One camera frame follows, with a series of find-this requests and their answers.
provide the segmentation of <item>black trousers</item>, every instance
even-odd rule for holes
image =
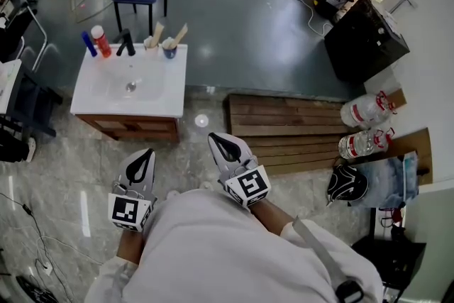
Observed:
[[[28,144],[0,128],[0,160],[21,162],[28,157]]]

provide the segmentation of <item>white table top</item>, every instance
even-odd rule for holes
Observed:
[[[21,65],[21,60],[0,63],[0,114],[6,114],[9,98]]]
[[[127,49],[92,57],[87,50],[77,78],[71,114],[132,115],[181,118],[184,104],[187,45],[178,45],[175,58],[167,59],[162,48],[146,50],[135,43],[135,55]],[[133,83],[133,92],[127,86]]]

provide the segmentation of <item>wooden cabinet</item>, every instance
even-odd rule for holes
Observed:
[[[154,116],[77,115],[103,134],[118,138],[156,138],[179,142],[178,120]]]

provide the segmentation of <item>white shirt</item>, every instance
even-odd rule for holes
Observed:
[[[118,257],[105,263],[86,303],[338,301],[323,263],[291,224],[276,236],[222,194],[186,192],[149,222],[139,266]],[[375,267],[314,222],[304,223],[360,284],[363,302],[381,302]]]

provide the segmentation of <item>large water bottle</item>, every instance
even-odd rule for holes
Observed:
[[[340,110],[340,118],[345,125],[368,129],[385,122],[395,114],[395,105],[388,101],[386,94],[366,94],[354,99]]]
[[[344,136],[339,141],[339,154],[344,159],[353,159],[386,152],[393,135],[394,129],[390,128],[386,133],[381,129],[370,129]]]

